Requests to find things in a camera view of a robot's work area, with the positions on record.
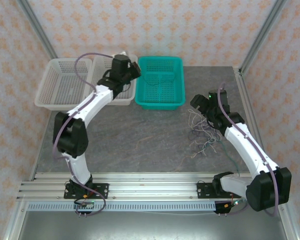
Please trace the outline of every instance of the white plastic basket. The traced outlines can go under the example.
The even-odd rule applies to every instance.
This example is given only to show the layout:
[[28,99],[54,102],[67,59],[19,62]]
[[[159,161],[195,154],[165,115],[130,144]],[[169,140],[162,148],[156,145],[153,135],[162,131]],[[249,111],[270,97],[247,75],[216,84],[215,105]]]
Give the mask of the white plastic basket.
[[[134,54],[130,54],[129,58],[132,62],[138,62],[138,57]],[[105,56],[95,56],[92,63],[91,71],[89,72],[87,81],[93,85],[97,85],[98,81],[103,77],[106,70],[111,69],[112,59]],[[136,80],[131,81],[131,85],[125,85],[123,87],[123,92],[121,92],[112,102],[108,105],[129,105],[131,100],[135,98],[136,95]]]
[[[82,102],[90,86],[75,74],[76,58],[56,58],[49,61],[35,96],[34,104],[52,111],[68,111]],[[82,58],[77,72],[87,80],[92,60]]]

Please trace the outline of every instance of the wall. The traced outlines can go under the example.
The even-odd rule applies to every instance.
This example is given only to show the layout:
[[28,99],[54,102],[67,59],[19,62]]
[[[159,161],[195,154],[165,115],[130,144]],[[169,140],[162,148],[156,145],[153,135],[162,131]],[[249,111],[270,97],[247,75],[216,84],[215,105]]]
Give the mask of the wall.
[[48,120],[34,105],[48,60],[17,1],[0,0],[0,240]]
[[289,0],[244,77],[264,146],[292,172],[300,223],[300,0]]
[[59,57],[128,50],[240,67],[275,0],[29,0]]

